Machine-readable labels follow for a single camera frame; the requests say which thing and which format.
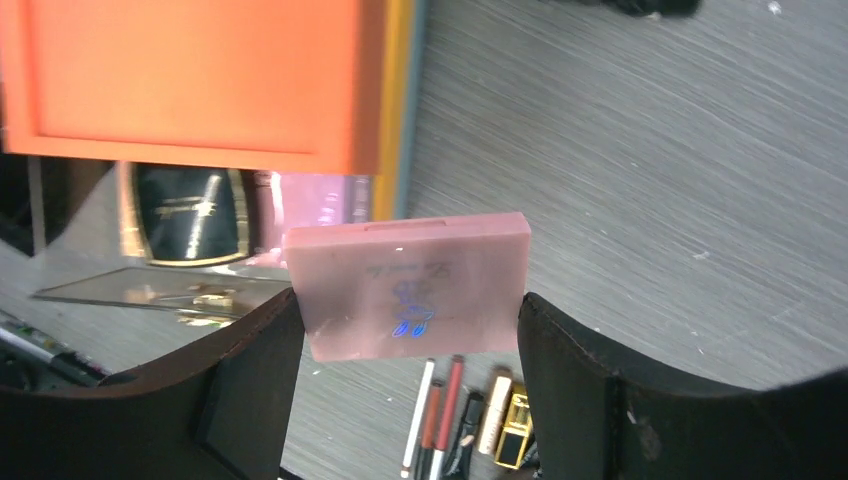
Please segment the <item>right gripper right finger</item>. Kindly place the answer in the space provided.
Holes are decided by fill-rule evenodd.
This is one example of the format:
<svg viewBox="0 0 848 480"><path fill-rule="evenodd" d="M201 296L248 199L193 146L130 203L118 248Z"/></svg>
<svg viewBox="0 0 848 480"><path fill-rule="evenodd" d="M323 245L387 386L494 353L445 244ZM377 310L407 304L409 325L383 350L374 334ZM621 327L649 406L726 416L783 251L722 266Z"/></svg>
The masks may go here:
<svg viewBox="0 0 848 480"><path fill-rule="evenodd" d="M528 293L518 322L547 479L843 479L847 373L768 390L648 357Z"/></svg>

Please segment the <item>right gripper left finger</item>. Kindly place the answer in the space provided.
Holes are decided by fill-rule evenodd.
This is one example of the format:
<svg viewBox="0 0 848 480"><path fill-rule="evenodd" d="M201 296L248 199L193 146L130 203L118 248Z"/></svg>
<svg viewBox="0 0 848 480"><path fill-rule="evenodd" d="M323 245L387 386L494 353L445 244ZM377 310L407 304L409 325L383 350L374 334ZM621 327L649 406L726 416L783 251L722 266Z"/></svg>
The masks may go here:
<svg viewBox="0 0 848 480"><path fill-rule="evenodd" d="M287 289L94 386L1 390L5 479L285 479L305 338Z"/></svg>

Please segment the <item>black gold compact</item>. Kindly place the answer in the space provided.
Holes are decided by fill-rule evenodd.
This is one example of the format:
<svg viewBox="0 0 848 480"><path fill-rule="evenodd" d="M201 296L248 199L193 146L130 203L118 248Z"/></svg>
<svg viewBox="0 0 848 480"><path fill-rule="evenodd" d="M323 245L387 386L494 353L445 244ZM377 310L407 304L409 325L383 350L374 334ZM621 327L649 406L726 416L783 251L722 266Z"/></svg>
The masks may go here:
<svg viewBox="0 0 848 480"><path fill-rule="evenodd" d="M240 262L260 237L251 171L153 163L116 165L121 248L157 267Z"/></svg>

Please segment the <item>clear top drawer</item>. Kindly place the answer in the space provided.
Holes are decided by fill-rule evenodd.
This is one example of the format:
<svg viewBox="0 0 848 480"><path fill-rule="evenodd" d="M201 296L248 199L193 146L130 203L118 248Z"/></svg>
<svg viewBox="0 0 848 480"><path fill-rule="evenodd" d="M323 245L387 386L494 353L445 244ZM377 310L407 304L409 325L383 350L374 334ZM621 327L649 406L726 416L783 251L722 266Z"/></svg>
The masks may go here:
<svg viewBox="0 0 848 480"><path fill-rule="evenodd" d="M187 323L225 324L287 289L284 243L296 227L359 223L371 217L371 180L360 175L253 173L260 237L240 262L202 268L157 267L121 248L117 168L115 188L89 210L109 222L103 238L91 224L68 228L51 253L40 300L174 311Z"/></svg>

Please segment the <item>small pink compact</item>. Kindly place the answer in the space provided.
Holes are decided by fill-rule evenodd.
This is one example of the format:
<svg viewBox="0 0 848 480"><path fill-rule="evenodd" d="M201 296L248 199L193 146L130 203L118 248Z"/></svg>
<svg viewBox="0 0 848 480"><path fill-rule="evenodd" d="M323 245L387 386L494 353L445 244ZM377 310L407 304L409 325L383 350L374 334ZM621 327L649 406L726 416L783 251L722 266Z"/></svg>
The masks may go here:
<svg viewBox="0 0 848 480"><path fill-rule="evenodd" d="M519 212L295 228L284 257L313 358L513 350L531 229Z"/></svg>

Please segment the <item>orange drawer organizer box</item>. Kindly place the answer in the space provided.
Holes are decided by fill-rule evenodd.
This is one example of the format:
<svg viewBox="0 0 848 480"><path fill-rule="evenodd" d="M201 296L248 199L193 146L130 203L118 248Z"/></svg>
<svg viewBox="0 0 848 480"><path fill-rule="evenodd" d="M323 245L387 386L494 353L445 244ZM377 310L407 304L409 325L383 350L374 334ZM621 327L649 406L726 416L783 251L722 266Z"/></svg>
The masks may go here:
<svg viewBox="0 0 848 480"><path fill-rule="evenodd" d="M365 175L402 217L424 1L5 1L8 152Z"/></svg>

